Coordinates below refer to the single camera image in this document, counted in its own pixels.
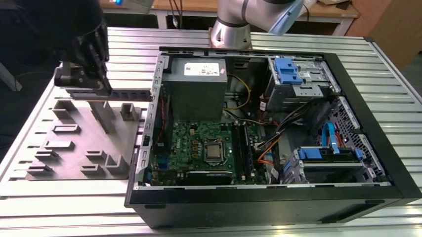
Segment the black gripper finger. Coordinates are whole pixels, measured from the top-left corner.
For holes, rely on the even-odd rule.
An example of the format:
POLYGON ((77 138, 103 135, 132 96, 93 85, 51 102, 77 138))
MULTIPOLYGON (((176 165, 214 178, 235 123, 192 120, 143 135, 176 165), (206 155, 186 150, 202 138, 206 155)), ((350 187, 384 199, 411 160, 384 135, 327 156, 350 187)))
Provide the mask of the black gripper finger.
POLYGON ((97 95, 109 95, 105 67, 109 60, 107 24, 99 24, 95 30, 76 37, 59 56, 61 66, 53 72, 55 85, 89 89, 97 95))

